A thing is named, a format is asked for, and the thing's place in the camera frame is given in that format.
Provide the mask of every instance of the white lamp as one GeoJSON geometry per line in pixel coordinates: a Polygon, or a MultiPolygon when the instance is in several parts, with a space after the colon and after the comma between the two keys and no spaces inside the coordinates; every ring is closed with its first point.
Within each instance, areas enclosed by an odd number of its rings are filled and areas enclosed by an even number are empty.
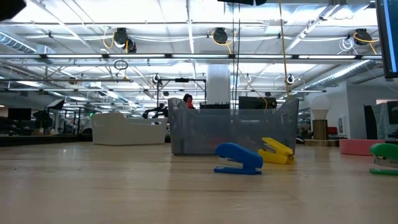
{"type": "Polygon", "coordinates": [[[314,120],[324,120],[330,110],[330,100],[326,96],[317,96],[310,102],[314,120]]]}

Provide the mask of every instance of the plastic storage bin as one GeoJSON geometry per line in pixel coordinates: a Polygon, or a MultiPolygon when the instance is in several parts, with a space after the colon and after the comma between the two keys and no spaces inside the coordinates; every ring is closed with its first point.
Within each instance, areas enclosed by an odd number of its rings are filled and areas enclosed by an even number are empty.
{"type": "Polygon", "coordinates": [[[272,110],[191,110],[178,98],[169,99],[172,153],[214,154],[216,147],[234,142],[252,151],[261,138],[273,138],[295,151],[299,99],[289,98],[272,110]]]}

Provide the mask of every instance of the monitor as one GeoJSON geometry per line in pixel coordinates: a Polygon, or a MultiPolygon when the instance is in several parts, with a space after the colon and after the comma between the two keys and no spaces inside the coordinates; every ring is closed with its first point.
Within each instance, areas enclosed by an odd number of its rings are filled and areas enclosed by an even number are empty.
{"type": "Polygon", "coordinates": [[[398,124],[398,101],[387,102],[389,124],[398,124]]]}
{"type": "Polygon", "coordinates": [[[398,78],[398,1],[376,0],[377,21],[386,78],[398,78]]]}
{"type": "MultiPolygon", "coordinates": [[[[267,100],[267,109],[275,109],[277,106],[274,97],[264,97],[267,100]]],[[[240,96],[239,109],[262,109],[266,108],[266,102],[261,97],[240,96]]]]}
{"type": "Polygon", "coordinates": [[[8,119],[16,121],[30,121],[32,109],[30,108],[8,108],[8,119]]]}

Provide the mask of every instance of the ceiling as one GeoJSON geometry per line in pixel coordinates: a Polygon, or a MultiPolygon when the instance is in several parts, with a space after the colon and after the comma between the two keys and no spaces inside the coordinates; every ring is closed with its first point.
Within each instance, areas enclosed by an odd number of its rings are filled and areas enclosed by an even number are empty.
{"type": "MultiPolygon", "coordinates": [[[[103,41],[111,45],[112,33],[116,28],[126,27],[127,33],[137,46],[137,54],[229,54],[227,46],[217,45],[211,38],[215,27],[224,27],[229,40],[233,39],[234,32],[239,36],[239,40],[236,39],[230,45],[235,54],[282,54],[282,39],[278,38],[281,32],[279,5],[273,4],[275,1],[272,0],[259,7],[241,6],[240,10],[238,6],[232,7],[230,4],[216,0],[44,0],[40,2],[41,7],[38,6],[39,0],[27,1],[27,7],[13,20],[0,24],[0,32],[6,32],[29,46],[47,46],[56,54],[106,54],[107,52],[123,54],[123,50],[115,45],[107,49],[103,41]]],[[[343,39],[348,34],[353,35],[357,28],[366,28],[374,39],[378,39],[376,10],[368,8],[370,1],[348,1],[354,3],[339,8],[336,14],[328,16],[324,21],[317,19],[325,9],[330,9],[327,8],[328,1],[306,2],[308,3],[302,4],[302,1],[291,0],[284,1],[282,5],[285,45],[291,47],[287,54],[356,54],[352,49],[342,51],[340,45],[343,39]],[[302,38],[294,41],[295,37],[304,31],[306,33],[302,38]]],[[[358,54],[373,54],[369,45],[355,45],[355,50],[358,54]]],[[[0,53],[21,54],[2,44],[0,44],[0,53]]],[[[113,67],[114,60],[52,62],[54,63],[43,64],[34,60],[8,60],[7,63],[24,67],[33,75],[14,70],[8,74],[3,73],[2,76],[3,78],[42,78],[45,74],[51,74],[51,78],[110,79],[118,73],[113,67]],[[76,62],[86,65],[78,67],[76,62]]],[[[130,67],[119,73],[118,77],[127,76],[132,82],[102,82],[99,86],[109,89],[153,88],[152,77],[156,73],[162,78],[206,78],[207,65],[210,62],[155,59],[151,60],[151,66],[148,66],[147,60],[137,59],[130,60],[129,63],[130,67]]],[[[228,63],[232,74],[233,63],[228,63]]],[[[340,61],[335,63],[289,61],[286,73],[296,77],[296,82],[305,83],[340,64],[340,61]]],[[[250,82],[256,89],[280,89],[285,86],[285,68],[281,60],[277,63],[241,62],[239,69],[246,76],[249,75],[250,82]]],[[[21,83],[11,83],[11,85],[13,88],[31,87],[21,83]]],[[[68,83],[41,85],[88,88],[87,83],[83,82],[76,85],[68,83]]],[[[165,90],[168,88],[197,88],[194,98],[204,98],[204,93],[195,83],[170,82],[165,90]]],[[[238,88],[249,89],[242,77],[238,88]]],[[[87,94],[87,97],[96,101],[104,100],[93,94],[87,94]]],[[[155,102],[145,93],[117,94],[137,103],[155,102]]],[[[181,93],[170,92],[167,98],[169,97],[182,96],[181,93]]]]}

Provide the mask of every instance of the pillar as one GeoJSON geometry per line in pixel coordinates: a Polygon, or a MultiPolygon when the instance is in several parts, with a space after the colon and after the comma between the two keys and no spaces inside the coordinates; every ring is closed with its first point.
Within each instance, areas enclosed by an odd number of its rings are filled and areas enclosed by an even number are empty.
{"type": "Polygon", "coordinates": [[[208,65],[207,104],[230,103],[231,83],[229,65],[208,65]]]}

